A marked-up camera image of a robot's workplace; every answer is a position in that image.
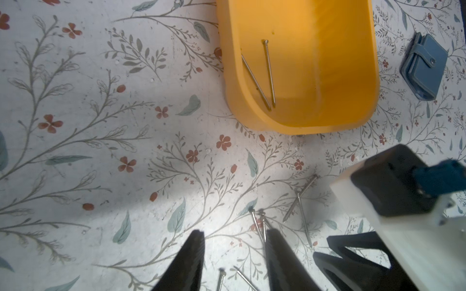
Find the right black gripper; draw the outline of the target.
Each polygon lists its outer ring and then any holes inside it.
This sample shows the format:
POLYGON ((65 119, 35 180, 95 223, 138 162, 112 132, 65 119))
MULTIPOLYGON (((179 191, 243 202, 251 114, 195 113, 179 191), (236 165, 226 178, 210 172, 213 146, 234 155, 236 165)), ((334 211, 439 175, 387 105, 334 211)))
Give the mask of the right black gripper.
POLYGON ((465 290, 466 219, 444 215, 450 196, 424 215, 381 217, 351 181, 363 165, 349 167, 330 188, 348 214, 366 218, 375 232, 329 236, 328 246, 342 258, 314 253, 320 271, 339 291, 465 290), (382 251, 393 264, 387 269, 349 247, 382 251))

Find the yellow plastic storage box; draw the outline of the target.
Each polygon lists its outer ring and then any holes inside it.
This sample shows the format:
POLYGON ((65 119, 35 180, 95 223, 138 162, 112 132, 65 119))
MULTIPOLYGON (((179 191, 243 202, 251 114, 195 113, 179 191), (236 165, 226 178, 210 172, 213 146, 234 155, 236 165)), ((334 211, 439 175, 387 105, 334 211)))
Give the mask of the yellow plastic storage box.
POLYGON ((374 114, 379 67, 370 1, 218 1, 217 18, 226 101, 244 126, 308 135, 354 129, 374 114))

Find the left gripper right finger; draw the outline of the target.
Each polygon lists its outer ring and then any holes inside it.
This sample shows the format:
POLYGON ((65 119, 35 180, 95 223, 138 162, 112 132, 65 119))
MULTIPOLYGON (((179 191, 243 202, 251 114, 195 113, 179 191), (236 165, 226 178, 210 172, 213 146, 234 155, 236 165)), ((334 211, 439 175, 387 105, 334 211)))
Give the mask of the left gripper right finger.
POLYGON ((320 291, 277 229, 266 231, 265 257, 271 291, 320 291))

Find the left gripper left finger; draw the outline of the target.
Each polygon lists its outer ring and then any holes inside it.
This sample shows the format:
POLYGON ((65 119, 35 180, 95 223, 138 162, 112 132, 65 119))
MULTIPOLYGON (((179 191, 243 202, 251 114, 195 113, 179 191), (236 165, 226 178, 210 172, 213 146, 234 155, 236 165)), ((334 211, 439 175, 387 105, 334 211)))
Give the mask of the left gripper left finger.
POLYGON ((205 256, 204 232, 193 230, 153 291, 199 291, 205 256))

